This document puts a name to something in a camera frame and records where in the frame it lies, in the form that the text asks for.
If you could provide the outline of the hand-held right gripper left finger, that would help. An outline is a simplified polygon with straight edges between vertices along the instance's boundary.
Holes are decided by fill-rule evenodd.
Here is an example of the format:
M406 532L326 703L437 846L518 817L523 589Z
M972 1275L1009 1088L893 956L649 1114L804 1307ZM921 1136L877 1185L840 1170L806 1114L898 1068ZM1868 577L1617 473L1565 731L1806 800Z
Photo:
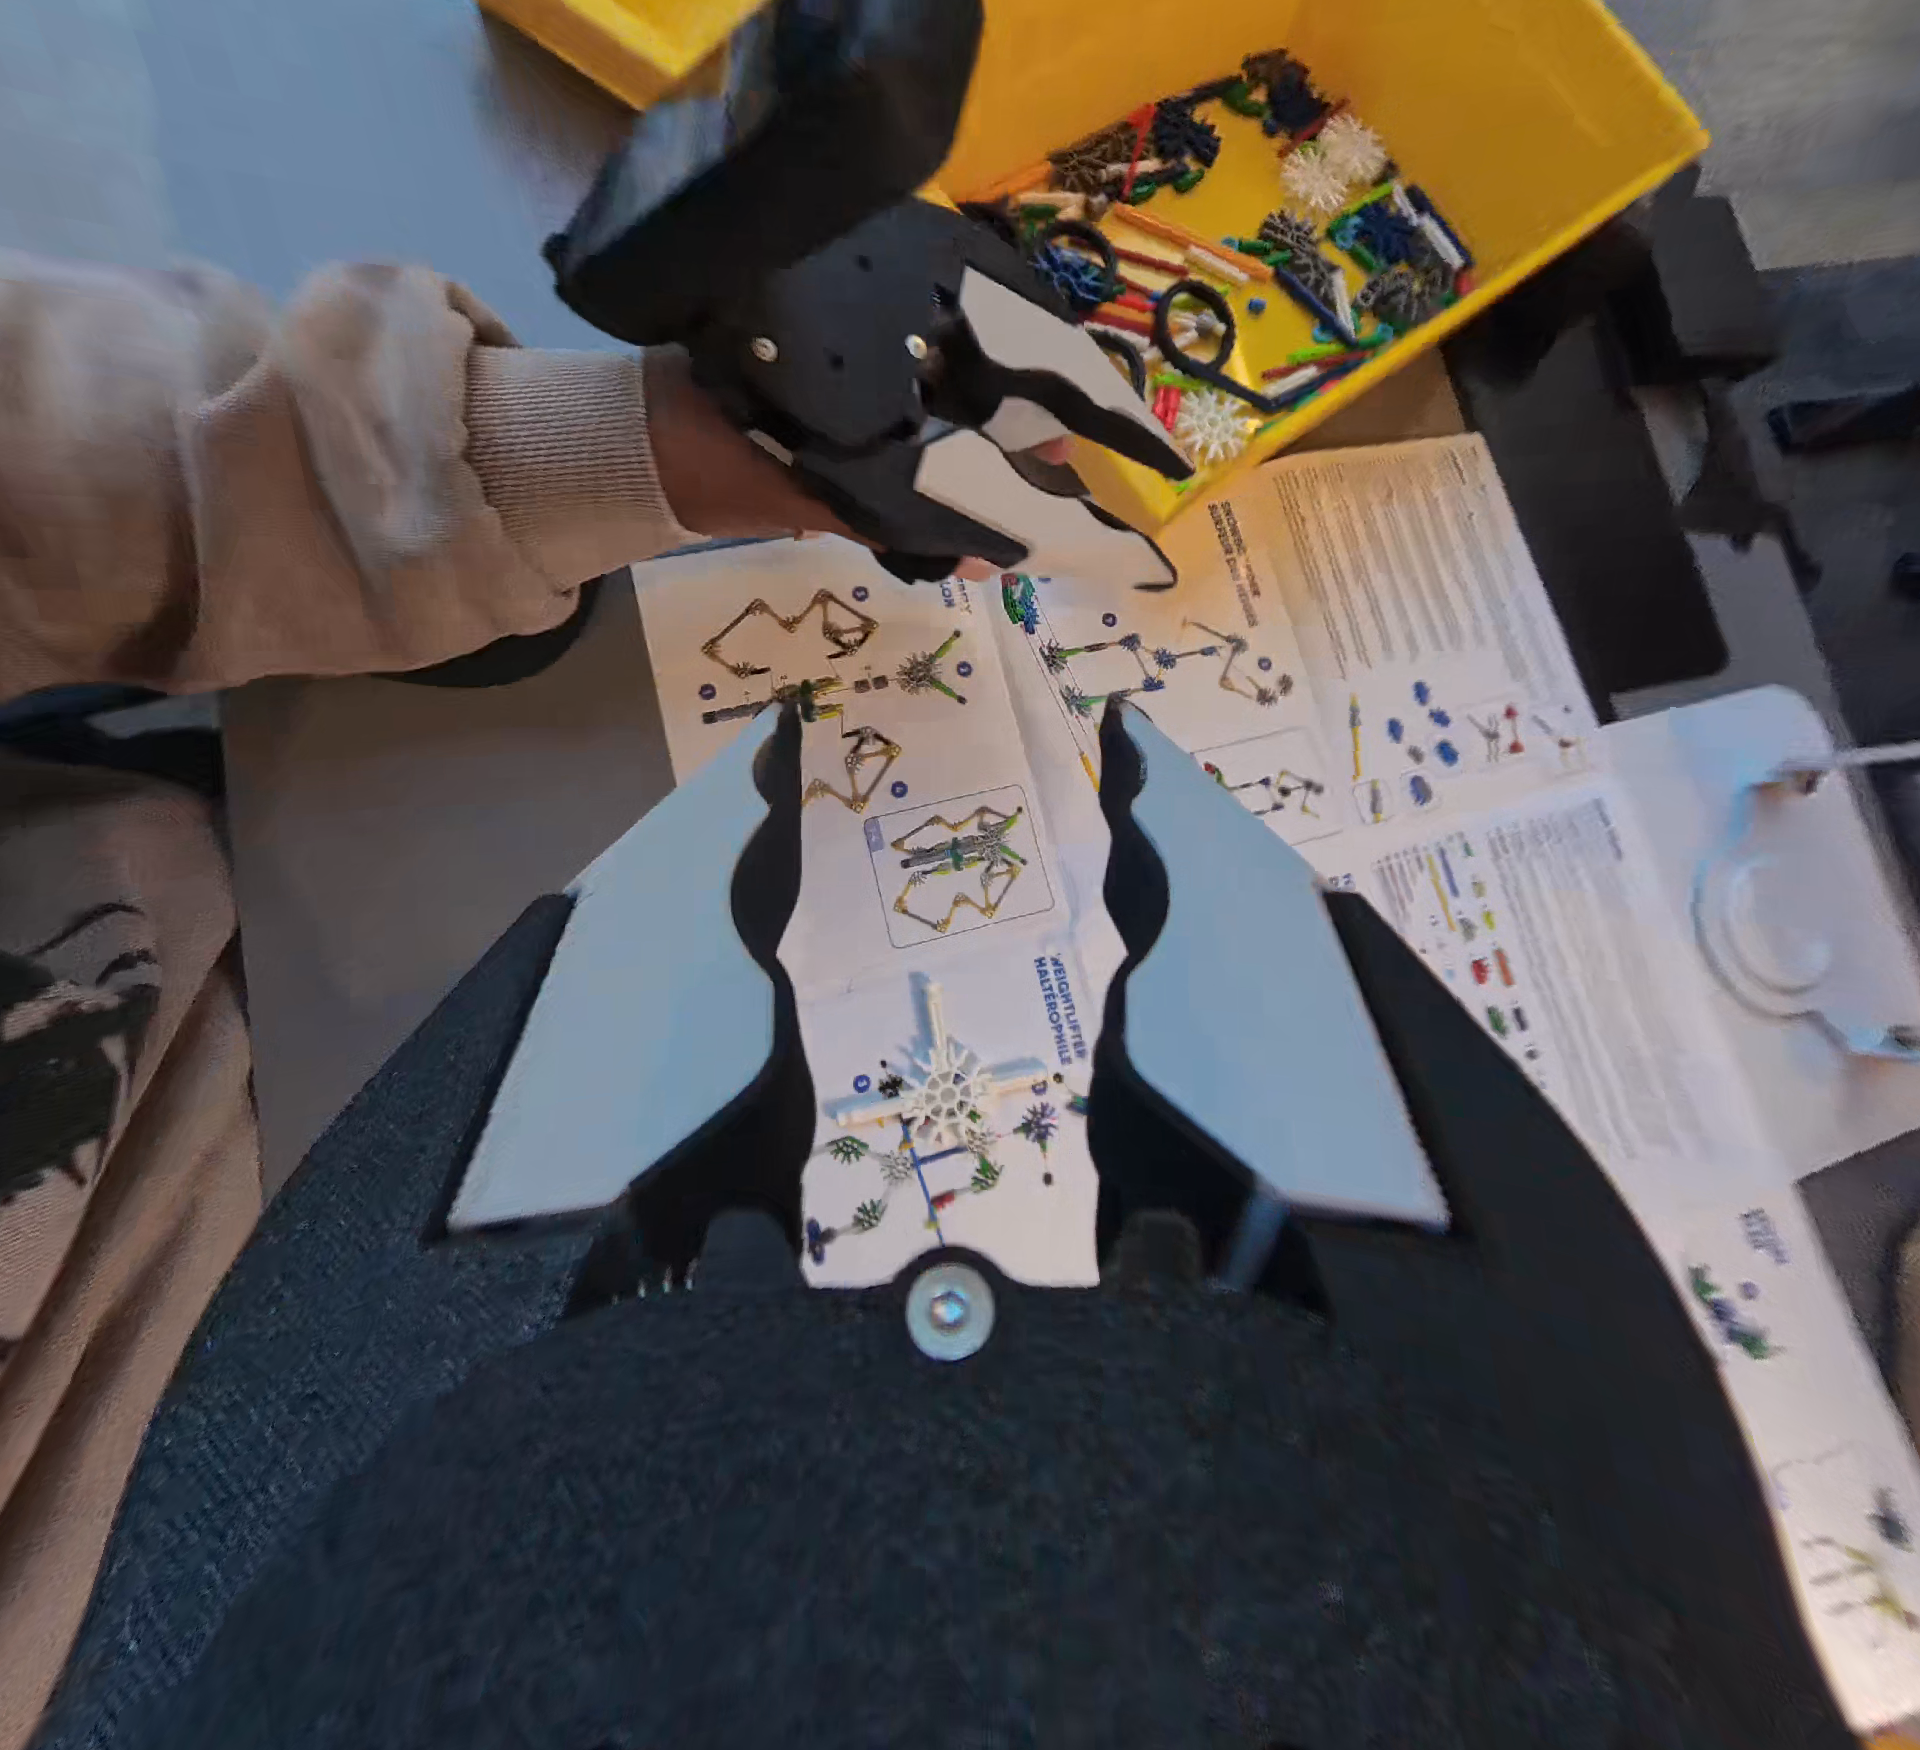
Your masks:
M815 1082L781 960L801 767L799 712L760 714L573 882L452 1188L452 1238L575 1228L684 1278L753 1215L801 1268Z

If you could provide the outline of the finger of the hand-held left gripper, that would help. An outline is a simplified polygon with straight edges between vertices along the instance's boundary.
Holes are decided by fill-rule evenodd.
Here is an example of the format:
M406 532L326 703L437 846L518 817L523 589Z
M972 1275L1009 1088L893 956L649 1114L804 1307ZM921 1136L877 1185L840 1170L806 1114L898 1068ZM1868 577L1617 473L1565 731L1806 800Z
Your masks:
M1007 451L989 435L953 429L915 469L940 552L1034 578L1101 591L1169 591L1178 570L1158 544L1087 491L1070 456Z
M1180 483L1189 460L1114 357L1021 288L967 266L958 280L947 396L1007 453L1089 442Z

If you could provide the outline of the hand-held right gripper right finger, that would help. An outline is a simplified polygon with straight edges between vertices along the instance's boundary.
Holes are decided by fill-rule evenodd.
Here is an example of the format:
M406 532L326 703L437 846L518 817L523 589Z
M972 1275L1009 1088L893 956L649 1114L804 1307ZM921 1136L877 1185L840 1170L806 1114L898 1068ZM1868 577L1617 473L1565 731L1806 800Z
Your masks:
M1309 1222L1442 1235L1451 1210L1309 860L1140 708L1100 724L1095 1255L1178 1217L1227 1288L1296 1278Z

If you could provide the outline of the pile of colourful toy rods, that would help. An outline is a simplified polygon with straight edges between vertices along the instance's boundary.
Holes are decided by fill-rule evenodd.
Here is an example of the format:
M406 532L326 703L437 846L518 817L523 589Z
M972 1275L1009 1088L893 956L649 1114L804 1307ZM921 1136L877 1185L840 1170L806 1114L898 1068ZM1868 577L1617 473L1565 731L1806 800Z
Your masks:
M1280 158L1347 108L1275 49L1137 105L965 199L1012 235L1167 429L1167 388L1257 414L1236 460L1470 296L1473 259L1389 154L1331 219L1300 217Z

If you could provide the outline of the white instruction sheet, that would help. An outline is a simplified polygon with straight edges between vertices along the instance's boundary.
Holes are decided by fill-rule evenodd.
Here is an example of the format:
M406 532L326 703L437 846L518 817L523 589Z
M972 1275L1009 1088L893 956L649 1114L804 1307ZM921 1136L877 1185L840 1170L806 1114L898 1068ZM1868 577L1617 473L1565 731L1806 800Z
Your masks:
M804 1278L877 1285L937 1246L1092 1278L1081 1091L1122 960L1097 719L1137 698L1370 900L1605 1163L1738 1405L1844 1708L1916 1720L1916 1454L1693 979L1486 446L1280 460L1169 550L1159 594L1015 574L933 596L825 541L633 570L677 780L781 688L822 712L781 949L821 1100ZM915 1068L915 969L980 1064L1052 1071L946 1150L829 1119Z

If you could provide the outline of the person's left forearm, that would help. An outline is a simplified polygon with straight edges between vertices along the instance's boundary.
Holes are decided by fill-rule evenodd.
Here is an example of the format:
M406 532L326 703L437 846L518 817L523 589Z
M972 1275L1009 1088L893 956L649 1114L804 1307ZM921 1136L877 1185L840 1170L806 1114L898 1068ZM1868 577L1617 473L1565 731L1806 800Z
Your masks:
M4 252L4 700L429 668L694 541L641 362L524 349L441 275L334 266L275 311Z

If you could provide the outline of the person's left hand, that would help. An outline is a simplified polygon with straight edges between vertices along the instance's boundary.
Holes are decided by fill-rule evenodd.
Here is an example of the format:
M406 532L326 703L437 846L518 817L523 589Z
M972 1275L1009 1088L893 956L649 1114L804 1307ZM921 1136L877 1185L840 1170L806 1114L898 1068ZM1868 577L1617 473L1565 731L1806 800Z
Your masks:
M682 349L647 349L640 369L660 487L686 532L727 543L825 535L856 541L776 456L728 421L694 382Z

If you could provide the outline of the wooden clipboard stand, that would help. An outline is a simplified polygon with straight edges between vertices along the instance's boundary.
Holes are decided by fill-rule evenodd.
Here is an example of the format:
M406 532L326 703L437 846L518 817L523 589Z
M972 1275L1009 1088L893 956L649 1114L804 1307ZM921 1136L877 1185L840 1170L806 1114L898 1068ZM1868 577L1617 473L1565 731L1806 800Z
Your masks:
M1870 780L1916 755L1847 742L1782 686L1605 731L1693 979L1798 1180L1916 1129L1916 898Z

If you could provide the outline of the dark box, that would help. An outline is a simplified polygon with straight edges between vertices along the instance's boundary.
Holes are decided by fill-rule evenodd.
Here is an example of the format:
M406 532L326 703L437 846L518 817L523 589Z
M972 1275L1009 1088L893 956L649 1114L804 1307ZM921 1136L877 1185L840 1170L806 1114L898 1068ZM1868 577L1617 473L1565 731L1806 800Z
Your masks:
M1695 165L1649 197L1642 243L1614 298L1632 388L1738 384L1778 357L1778 317L1735 203L1704 194Z

